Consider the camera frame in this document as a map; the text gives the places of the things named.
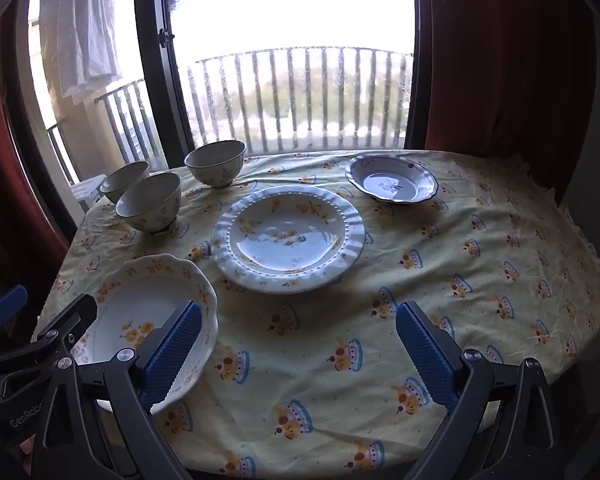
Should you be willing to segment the scalloped yellow flower plate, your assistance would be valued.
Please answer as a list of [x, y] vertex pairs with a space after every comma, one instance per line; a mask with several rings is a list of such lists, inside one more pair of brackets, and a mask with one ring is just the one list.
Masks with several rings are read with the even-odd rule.
[[96, 320], [71, 350], [79, 364], [104, 362], [114, 352], [138, 348], [185, 301], [198, 304], [200, 335], [166, 398], [151, 408], [154, 415], [181, 417], [185, 426], [192, 426], [185, 396], [204, 371], [219, 331], [218, 296], [204, 272], [195, 263], [169, 254], [140, 257], [106, 275], [92, 296]]

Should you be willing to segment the leaf pattern bowl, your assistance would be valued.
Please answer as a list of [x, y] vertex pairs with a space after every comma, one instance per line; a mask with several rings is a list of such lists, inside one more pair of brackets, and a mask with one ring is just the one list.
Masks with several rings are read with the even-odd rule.
[[225, 188], [244, 166], [246, 144], [239, 140], [213, 142], [196, 148], [184, 158], [195, 179], [212, 188]]
[[99, 192], [115, 204], [131, 186], [148, 177], [149, 168], [146, 160], [131, 162], [106, 177], [99, 185]]
[[155, 233], [175, 220], [181, 201], [181, 178], [164, 172], [133, 184], [118, 200], [116, 214], [137, 231]]

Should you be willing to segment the beaded rim floral plate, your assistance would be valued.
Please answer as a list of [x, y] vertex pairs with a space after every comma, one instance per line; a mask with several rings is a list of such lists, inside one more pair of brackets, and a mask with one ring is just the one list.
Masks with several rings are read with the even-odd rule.
[[212, 257], [245, 289], [294, 295], [337, 281], [361, 257], [365, 237], [360, 213], [336, 193], [279, 185], [241, 198], [222, 214]]

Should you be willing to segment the red trimmed white plate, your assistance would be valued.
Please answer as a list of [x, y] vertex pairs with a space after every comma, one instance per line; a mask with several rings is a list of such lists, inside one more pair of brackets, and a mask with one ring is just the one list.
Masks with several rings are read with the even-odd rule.
[[392, 155], [358, 155], [349, 162], [346, 177], [374, 200], [398, 205], [426, 202], [439, 188], [431, 171], [414, 160]]

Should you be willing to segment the red curtain left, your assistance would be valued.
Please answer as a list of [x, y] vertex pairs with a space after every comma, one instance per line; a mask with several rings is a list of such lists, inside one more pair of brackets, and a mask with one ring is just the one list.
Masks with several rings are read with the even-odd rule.
[[0, 237], [12, 252], [20, 248], [57, 266], [68, 245], [50, 225], [31, 190], [9, 132], [3, 96], [0, 81]]

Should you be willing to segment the red curtain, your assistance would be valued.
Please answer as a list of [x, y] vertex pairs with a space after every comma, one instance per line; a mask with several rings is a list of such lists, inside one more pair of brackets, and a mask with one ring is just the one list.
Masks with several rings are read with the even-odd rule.
[[575, 159], [596, 83], [585, 0], [430, 0], [426, 147]]
[[20, 248], [57, 266], [68, 245], [50, 225], [31, 190], [9, 132], [3, 96], [0, 81], [0, 237], [12, 252]]

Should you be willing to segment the white outdoor unit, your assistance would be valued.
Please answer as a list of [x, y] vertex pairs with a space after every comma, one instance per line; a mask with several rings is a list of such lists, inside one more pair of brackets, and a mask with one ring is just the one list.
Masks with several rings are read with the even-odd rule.
[[100, 186], [106, 176], [99, 174], [70, 186], [70, 190], [84, 212], [89, 211], [102, 197]]

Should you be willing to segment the yellow patterned tablecloth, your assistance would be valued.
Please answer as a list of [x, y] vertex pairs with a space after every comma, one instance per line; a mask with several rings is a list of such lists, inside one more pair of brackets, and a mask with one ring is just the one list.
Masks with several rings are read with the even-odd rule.
[[[195, 263], [218, 296], [219, 333], [185, 396], [193, 425], [157, 417], [190, 469], [242, 478], [318, 478], [417, 458], [443, 417], [396, 334], [413, 300], [465, 348], [495, 362], [535, 358], [556, 379], [600, 342], [600, 260], [570, 217], [513, 165], [415, 152], [437, 195], [379, 203], [347, 179], [349, 152], [251, 157], [215, 190], [178, 170], [182, 201], [166, 232], [128, 226], [106, 200], [86, 215], [38, 320], [140, 257]], [[310, 292], [269, 295], [224, 276], [216, 222], [264, 188], [308, 184], [350, 202], [366, 229], [360, 258]]]

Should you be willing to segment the balcony railing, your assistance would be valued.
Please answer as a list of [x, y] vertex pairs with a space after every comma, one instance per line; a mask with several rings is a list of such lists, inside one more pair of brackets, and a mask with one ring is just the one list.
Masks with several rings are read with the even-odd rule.
[[[186, 52], [178, 74], [196, 146], [237, 139], [250, 156], [301, 151], [403, 148], [414, 56], [371, 47], [292, 46], [213, 55]], [[140, 66], [85, 100], [84, 139], [62, 112], [42, 60], [36, 96], [55, 158], [77, 184], [129, 162], [168, 168]]]

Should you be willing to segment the white hanging cloth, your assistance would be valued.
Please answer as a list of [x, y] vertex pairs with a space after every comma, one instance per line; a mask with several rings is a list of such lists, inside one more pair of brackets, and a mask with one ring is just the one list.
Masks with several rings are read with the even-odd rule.
[[76, 104], [120, 78], [114, 0], [59, 0], [57, 63], [61, 95]]

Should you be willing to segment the red curtain right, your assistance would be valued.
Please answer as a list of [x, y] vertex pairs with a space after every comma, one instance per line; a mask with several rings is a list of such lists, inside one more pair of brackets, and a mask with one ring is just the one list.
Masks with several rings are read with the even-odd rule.
[[585, 0], [430, 0], [426, 147], [575, 159], [596, 83]]

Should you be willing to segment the black window frame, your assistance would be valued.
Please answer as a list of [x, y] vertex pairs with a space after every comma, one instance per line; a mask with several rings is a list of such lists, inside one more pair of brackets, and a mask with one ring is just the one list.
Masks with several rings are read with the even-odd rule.
[[[59, 0], [12, 0], [0, 21], [5, 107], [22, 169], [50, 225], [72, 234], [85, 212], [50, 146], [36, 96], [32, 63], [43, 61], [59, 108], [85, 141], [85, 100], [60, 92], [57, 63]], [[168, 168], [183, 165], [193, 144], [185, 117], [178, 61], [201, 49], [213, 55], [292, 46], [371, 47], [414, 56], [403, 148], [425, 144], [431, 62], [429, 0], [114, 0], [120, 78], [140, 66]]]

